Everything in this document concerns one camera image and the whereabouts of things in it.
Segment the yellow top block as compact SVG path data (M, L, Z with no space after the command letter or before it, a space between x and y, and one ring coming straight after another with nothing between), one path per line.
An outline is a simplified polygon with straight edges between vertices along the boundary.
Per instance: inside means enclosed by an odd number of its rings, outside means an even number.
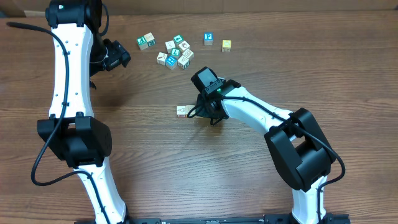
M195 114L196 109L194 107L195 107L195 105L186 105L185 106L186 117L188 117L189 115Z

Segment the yellow block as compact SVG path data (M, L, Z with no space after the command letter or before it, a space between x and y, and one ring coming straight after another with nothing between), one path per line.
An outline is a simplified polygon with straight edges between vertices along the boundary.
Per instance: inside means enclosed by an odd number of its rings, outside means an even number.
M195 105L186 105L185 106L186 117L188 117L189 115L195 114L196 109L194 107L195 107Z
M231 51L231 41L222 40L222 52L230 52L230 51Z

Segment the white block red side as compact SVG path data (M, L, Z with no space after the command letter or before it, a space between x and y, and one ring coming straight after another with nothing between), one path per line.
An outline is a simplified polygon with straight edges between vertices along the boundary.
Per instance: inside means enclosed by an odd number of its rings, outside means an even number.
M178 118L185 118L187 116L186 106L177 106L176 115Z

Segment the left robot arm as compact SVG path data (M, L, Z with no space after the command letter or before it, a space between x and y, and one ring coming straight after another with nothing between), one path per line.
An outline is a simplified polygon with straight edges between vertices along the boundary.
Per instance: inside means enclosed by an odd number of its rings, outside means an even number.
M79 176L95 211L93 223L128 223L125 202L110 169L111 131L95 119L90 78L131 56L117 41L100 32L101 1L51 1L45 16L55 48L55 84L48 119L37 122L37 132L73 174Z

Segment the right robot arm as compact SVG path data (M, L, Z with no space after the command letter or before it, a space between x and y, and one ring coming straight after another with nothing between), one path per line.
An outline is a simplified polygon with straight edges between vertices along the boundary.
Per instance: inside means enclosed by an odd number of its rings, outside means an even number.
M323 206L323 190L331 183L328 174L339 157L311 112L272 106L240 83L217 77L208 67L196 72L191 81L199 94L188 117L210 118L212 125L233 118L255 129L264 136L278 174L292 189L291 221L331 223Z

